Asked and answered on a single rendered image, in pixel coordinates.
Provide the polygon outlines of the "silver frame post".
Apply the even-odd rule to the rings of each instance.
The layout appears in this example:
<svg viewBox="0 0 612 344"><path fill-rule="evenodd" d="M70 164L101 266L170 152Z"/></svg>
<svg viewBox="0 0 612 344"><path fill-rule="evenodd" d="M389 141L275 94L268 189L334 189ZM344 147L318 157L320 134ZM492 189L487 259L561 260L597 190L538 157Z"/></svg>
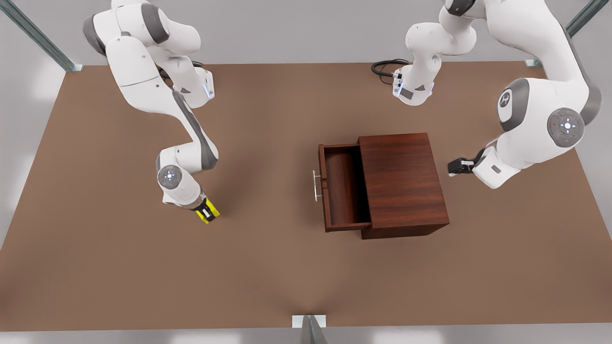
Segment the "silver frame post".
<svg viewBox="0 0 612 344"><path fill-rule="evenodd" d="M81 72L82 64L73 63L31 19L12 1L0 0L0 11L13 21L30 39L32 39L55 63L65 72Z"/></svg>
<svg viewBox="0 0 612 344"><path fill-rule="evenodd" d="M326 315L292 315L292 327L300 328L299 344L328 344L323 327L327 327Z"/></svg>
<svg viewBox="0 0 612 344"><path fill-rule="evenodd" d="M612 0L545 0L548 8L564 23L570 36L575 36Z"/></svg>

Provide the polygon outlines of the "small yellow block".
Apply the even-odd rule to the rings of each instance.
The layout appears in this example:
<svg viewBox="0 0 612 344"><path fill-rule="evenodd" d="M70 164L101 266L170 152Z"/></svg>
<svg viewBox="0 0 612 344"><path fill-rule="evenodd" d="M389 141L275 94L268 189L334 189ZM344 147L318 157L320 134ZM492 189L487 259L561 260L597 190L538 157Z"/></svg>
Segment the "small yellow block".
<svg viewBox="0 0 612 344"><path fill-rule="evenodd" d="M217 211L217 209L208 199L199 205L199 207L195 209L195 212L206 224L209 224L212 222L212 220L220 215L219 211Z"/></svg>

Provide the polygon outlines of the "dark wooden cabinet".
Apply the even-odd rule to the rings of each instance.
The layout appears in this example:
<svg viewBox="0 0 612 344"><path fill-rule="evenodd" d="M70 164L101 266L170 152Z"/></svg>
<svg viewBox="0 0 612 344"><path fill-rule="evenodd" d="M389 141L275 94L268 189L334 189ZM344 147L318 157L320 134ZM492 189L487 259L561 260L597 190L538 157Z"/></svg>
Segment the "dark wooden cabinet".
<svg viewBox="0 0 612 344"><path fill-rule="evenodd" d="M362 239L421 237L450 223L426 133L358 139L371 225Z"/></svg>

